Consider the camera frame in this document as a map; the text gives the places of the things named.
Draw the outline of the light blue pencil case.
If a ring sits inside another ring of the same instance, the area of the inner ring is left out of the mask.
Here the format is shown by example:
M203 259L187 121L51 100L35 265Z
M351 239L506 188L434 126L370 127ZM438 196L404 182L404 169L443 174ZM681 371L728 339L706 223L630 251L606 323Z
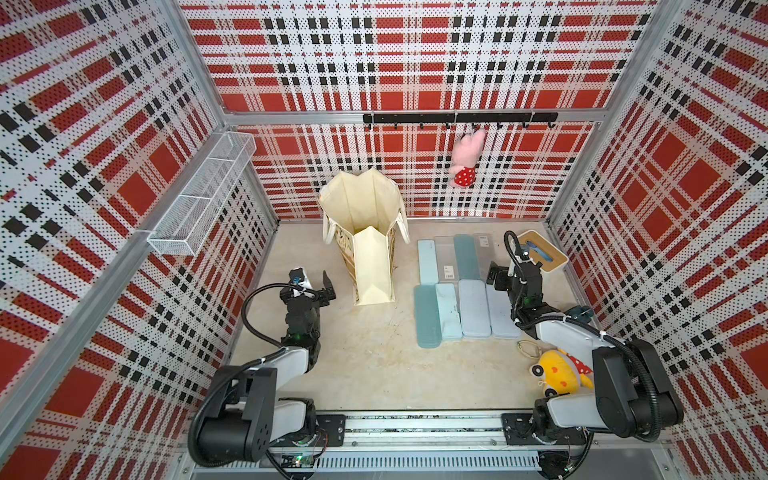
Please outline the light blue pencil case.
M468 338L488 338L491 335L486 286L481 280L459 281L459 313L462 332Z
M506 291L486 286L491 335L502 339L519 339L522 332L511 318L512 308Z

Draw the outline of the mint green pencil case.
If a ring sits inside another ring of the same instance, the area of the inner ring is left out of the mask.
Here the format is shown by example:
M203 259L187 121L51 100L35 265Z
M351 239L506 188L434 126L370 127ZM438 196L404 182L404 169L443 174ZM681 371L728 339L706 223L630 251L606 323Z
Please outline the mint green pencil case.
M462 339L463 331L455 285L450 283L438 283L435 286L435 291L442 340L455 341Z

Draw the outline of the cream floral canvas bag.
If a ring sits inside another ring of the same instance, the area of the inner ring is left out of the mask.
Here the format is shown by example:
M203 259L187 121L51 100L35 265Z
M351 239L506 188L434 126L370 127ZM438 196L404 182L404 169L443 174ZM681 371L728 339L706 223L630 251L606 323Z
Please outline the cream floral canvas bag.
M319 193L324 242L336 243L353 282L357 306L391 303L395 232L410 242L398 185L380 171L341 172Z

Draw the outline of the transparent grey pencil case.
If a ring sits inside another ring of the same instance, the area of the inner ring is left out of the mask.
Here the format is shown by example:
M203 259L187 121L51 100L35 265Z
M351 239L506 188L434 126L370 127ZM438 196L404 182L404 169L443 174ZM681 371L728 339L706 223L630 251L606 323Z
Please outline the transparent grey pencil case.
M480 279L485 282L492 262L496 261L495 242L490 233L473 235Z

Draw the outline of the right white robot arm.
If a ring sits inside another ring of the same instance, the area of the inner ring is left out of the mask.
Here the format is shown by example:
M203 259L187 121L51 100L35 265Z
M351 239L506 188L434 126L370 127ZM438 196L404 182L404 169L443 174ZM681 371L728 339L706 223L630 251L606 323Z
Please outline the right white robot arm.
M488 284L507 294L516 327L566 359L580 361L592 382L537 400L531 436L551 444L564 430L582 429L652 443L663 429L682 423L684 407L655 347L614 338L550 306L543 296L541 263L530 258L513 231L506 231L503 241L511 263L492 263Z

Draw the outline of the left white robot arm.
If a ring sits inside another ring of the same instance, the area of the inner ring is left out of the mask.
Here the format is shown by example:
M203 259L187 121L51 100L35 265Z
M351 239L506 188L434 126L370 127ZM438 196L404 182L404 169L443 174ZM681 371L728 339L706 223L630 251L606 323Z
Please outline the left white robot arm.
M260 332L247 318L254 297L272 289L279 291L286 307L287 330L279 340ZM221 367L214 374L187 435L188 452L196 465L218 468L266 459L282 478L291 479L271 451L273 444L281 439L312 441L318 435L329 444L329 434L318 424L314 401L280 399L278 391L316 365L321 350L320 309L335 299L327 274L322 287L314 289L301 267L289 272L288 281L269 283L246 295L240 311L243 327L277 350L242 365Z

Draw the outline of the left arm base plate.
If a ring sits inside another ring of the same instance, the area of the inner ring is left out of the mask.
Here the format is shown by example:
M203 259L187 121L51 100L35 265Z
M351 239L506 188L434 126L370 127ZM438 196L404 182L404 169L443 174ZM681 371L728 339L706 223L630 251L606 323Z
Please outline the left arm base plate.
M347 416L344 414L311 414L305 419L296 445L341 447L346 434Z

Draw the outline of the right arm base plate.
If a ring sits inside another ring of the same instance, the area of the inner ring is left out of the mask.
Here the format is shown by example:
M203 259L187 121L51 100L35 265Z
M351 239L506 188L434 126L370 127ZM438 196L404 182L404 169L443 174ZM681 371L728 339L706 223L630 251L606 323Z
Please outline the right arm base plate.
M587 434L578 428L538 434L531 412L501 415L502 433L507 446L585 446Z

